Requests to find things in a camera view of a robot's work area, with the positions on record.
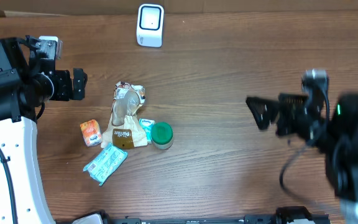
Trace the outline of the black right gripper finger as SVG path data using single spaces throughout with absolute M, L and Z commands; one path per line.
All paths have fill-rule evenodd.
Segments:
M 266 130 L 272 123 L 276 123 L 279 112 L 278 101 L 248 96 L 246 105 L 252 113 L 259 130 Z
M 279 108 L 297 109 L 303 108 L 307 102 L 309 96 L 307 95 L 295 95 L 289 93 L 281 93 L 278 96 Z

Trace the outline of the green lid jar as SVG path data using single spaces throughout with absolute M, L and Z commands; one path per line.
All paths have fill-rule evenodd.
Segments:
M 168 149 L 173 144 L 172 127 L 166 122 L 155 123 L 151 130 L 151 139 L 158 149 Z

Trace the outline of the orange Kleenex tissue pack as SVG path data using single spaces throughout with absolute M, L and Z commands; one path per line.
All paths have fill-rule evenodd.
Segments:
M 83 135 L 85 144 L 95 146 L 101 144 L 102 134 L 98 122 L 95 119 L 80 124 L 80 129 Z

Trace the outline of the beige Pantree bread bag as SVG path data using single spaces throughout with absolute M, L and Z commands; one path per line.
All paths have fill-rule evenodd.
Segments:
M 127 82 L 116 83 L 108 127 L 102 133 L 101 147 L 112 144 L 119 149 L 148 145 L 137 111 L 145 103 L 145 88 Z

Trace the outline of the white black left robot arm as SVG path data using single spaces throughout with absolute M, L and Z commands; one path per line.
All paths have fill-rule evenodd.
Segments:
M 55 36 L 0 39 L 0 223 L 53 223 L 37 159 L 46 102 L 82 100 L 86 73 L 57 70 Z

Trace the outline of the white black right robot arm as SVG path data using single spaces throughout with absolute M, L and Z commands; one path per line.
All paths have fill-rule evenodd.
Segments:
M 260 130 L 276 124 L 279 137 L 296 134 L 325 155 L 326 176 L 348 223 L 358 223 L 358 93 L 342 94 L 333 114 L 323 116 L 327 95 L 279 94 L 277 100 L 248 96 Z

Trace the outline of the teal wet wipes pack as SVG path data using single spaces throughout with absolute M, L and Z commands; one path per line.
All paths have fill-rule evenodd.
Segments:
M 102 151 L 87 165 L 83 172 L 88 172 L 89 176 L 102 186 L 105 181 L 119 168 L 125 161 L 128 153 L 109 143 Z

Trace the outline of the teal Kleenex tissue pack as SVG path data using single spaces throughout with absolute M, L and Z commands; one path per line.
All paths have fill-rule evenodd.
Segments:
M 147 142 L 149 144 L 151 144 L 152 143 L 152 128 L 155 124 L 155 121 L 152 119 L 141 118 L 139 120 L 139 124 L 146 133 Z

